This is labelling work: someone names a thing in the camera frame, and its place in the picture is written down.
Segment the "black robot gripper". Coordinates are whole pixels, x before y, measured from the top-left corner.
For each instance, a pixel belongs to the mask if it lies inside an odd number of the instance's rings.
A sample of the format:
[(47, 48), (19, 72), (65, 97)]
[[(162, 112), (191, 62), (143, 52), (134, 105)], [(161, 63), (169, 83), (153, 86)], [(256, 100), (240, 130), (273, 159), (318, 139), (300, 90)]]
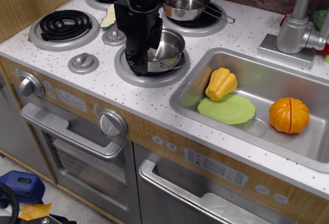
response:
[(127, 64), (134, 75), (145, 75), (148, 73), (148, 50), (159, 47), (162, 33), (159, 4), (139, 7), (129, 0), (118, 0), (114, 7), (117, 26), (126, 36)]

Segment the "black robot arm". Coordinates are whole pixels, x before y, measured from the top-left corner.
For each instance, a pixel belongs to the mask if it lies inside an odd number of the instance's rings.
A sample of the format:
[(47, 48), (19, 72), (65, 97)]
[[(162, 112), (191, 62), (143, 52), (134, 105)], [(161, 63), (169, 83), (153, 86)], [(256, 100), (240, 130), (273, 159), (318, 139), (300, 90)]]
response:
[(126, 37), (125, 58), (137, 76), (148, 73), (148, 50), (159, 47), (162, 19), (159, 7), (162, 0), (117, 0), (114, 3), (116, 24)]

